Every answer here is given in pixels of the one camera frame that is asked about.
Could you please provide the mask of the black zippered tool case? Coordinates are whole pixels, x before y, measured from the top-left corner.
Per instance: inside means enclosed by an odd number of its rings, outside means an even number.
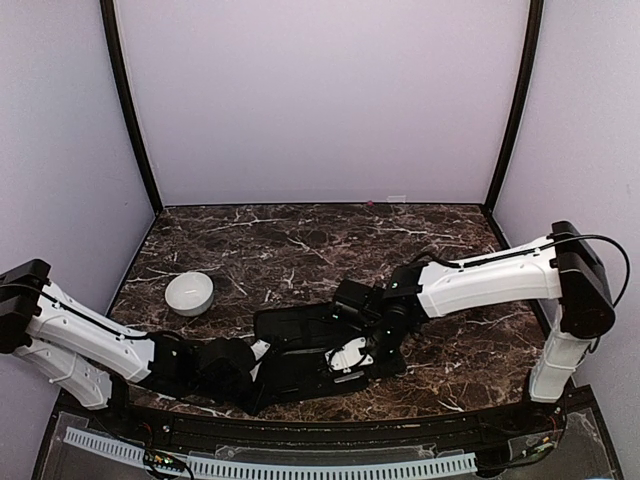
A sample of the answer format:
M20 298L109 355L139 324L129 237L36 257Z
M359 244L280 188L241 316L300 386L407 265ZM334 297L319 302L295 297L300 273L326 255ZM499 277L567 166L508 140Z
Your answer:
M271 344L254 381L254 393L241 409L256 416L265 408L364 390L371 380L396 375L368 375L329 369L325 353L354 331L331 316L332 303L261 310L254 314L254 337Z

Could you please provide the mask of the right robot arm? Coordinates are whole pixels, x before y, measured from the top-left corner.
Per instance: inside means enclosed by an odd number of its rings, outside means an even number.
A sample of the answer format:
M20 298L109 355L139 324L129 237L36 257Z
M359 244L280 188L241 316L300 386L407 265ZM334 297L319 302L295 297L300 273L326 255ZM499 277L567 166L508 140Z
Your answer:
M568 221L524 245L461 260L428 253L397 267L376 298L372 324L325 354L332 371L350 373L380 365L400 349L409 330L426 320L476 307L524 300L558 302L551 331L529 375L528 397L510 413L521 434L549 416L583 357L615 322L618 299L610 292L603 262Z

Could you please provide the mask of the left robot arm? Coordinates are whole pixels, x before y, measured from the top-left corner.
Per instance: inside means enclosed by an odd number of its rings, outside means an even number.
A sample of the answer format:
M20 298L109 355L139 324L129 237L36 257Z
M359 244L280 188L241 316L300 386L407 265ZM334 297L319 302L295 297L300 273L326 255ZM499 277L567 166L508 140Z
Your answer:
M1 352L39 369L120 436L141 427L140 412L117 393L130 384L173 399L251 400L268 343L237 338L193 341L144 333L76 302L30 260L1 275Z

